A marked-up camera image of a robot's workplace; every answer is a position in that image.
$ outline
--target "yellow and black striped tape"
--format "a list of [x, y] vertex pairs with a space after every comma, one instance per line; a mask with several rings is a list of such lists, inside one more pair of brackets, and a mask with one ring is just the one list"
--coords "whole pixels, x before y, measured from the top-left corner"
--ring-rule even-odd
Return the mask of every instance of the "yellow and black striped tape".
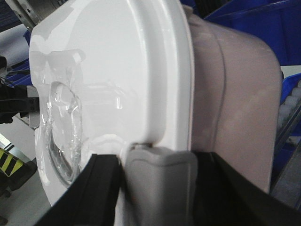
[[0, 170], [10, 177], [23, 166], [23, 162], [11, 153], [0, 148]]

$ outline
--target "gray plastic tab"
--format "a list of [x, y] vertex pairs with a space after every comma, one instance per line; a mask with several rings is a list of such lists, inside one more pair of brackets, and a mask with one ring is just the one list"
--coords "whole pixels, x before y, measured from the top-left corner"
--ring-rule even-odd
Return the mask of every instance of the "gray plastic tab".
[[138, 225], [193, 225], [197, 167], [197, 159], [190, 152], [166, 148], [131, 151], [125, 172]]

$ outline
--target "transparent plastic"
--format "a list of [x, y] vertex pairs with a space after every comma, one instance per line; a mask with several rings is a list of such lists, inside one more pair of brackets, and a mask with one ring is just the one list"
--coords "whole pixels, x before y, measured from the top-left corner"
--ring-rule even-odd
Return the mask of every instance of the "transparent plastic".
[[80, 172], [81, 106], [64, 84], [51, 85], [45, 140], [50, 161], [61, 182], [68, 187]]

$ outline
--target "light pink cover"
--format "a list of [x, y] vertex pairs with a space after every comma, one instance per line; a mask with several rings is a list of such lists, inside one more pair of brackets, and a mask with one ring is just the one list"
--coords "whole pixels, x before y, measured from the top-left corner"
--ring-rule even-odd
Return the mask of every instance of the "light pink cover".
[[260, 39], [189, 19], [195, 53], [192, 150], [216, 152], [265, 192], [273, 161], [281, 70]]

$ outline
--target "white plastic part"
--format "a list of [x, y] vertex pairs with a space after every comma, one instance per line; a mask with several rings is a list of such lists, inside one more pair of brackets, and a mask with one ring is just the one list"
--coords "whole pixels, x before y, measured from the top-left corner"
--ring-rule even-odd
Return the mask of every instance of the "white plastic part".
[[[30, 63], [37, 164], [51, 204], [92, 153], [124, 163], [135, 144], [189, 150], [193, 52], [179, 1], [69, 0], [33, 29]], [[57, 98], [59, 86], [68, 101]], [[72, 128], [72, 100], [81, 131]], [[115, 224], [123, 225], [119, 197]]]

